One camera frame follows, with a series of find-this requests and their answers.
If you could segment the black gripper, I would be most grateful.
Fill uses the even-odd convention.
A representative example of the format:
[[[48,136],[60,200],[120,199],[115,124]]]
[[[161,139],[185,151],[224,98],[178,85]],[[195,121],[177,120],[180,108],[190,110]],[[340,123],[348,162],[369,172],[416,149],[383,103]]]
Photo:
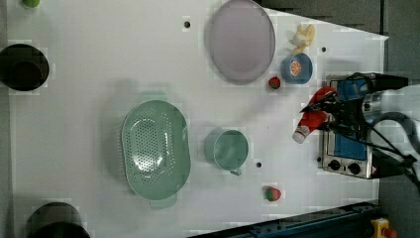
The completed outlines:
[[[333,131],[348,138],[365,139],[369,125],[363,115],[363,103],[368,94],[375,92],[374,79],[374,73],[329,75],[327,85],[335,88],[337,93],[327,93],[305,106],[301,113],[326,111],[333,106],[331,115],[328,115],[317,129]]]

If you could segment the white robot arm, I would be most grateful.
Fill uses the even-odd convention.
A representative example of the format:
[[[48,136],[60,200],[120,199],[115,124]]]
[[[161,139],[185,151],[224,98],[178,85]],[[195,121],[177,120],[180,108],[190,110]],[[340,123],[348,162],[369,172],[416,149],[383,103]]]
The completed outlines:
[[[419,85],[409,85],[406,77],[356,72],[330,78],[302,112],[326,113],[323,130],[357,140],[379,122],[394,121],[409,140],[419,141]]]

